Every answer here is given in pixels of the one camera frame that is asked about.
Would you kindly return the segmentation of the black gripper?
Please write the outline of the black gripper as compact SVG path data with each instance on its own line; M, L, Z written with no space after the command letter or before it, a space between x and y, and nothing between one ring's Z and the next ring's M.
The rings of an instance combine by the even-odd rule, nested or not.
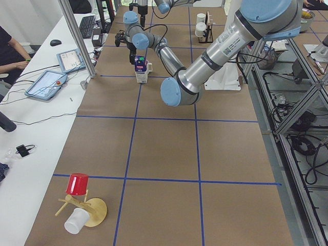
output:
M124 30L119 30L118 33L115 35L115 45L119 47L120 44L126 44L128 49L130 50L129 54L129 62L134 65L135 64L135 55L136 55L136 48L131 41L128 41L126 38Z

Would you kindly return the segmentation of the person forearm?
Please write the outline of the person forearm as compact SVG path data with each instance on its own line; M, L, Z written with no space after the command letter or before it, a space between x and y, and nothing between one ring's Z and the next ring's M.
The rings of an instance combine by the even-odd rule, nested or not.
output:
M0 66L0 74L9 74L12 70L15 70L17 68L18 68L17 63L2 65Z

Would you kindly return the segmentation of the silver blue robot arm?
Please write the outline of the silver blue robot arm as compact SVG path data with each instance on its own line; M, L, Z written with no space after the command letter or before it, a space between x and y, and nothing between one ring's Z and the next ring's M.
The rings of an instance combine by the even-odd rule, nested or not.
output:
M185 5L185 4L193 4L199 0L154 0L159 12L161 14L168 13L173 7Z
M302 1L242 1L234 19L207 49L186 68L168 46L167 40L146 32L137 13L123 14L124 38L137 50L153 49L171 77L160 87L168 106L192 105L201 97L201 86L249 42L295 37L301 28Z

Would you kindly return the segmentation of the person hand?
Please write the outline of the person hand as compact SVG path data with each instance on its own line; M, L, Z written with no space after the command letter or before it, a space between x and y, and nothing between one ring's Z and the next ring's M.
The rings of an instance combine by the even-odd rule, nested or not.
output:
M25 61L20 61L20 62L15 63L15 66L17 69L24 70L28 64L29 64L29 61L25 60Z

